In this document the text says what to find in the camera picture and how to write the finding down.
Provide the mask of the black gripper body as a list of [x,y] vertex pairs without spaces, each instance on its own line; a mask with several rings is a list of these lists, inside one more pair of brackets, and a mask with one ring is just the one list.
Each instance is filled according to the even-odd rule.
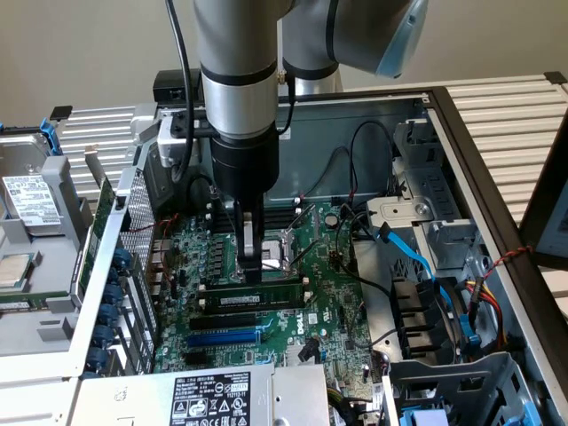
[[213,138],[210,152],[217,187],[242,203],[256,203],[280,173],[279,135],[269,128],[253,138]]

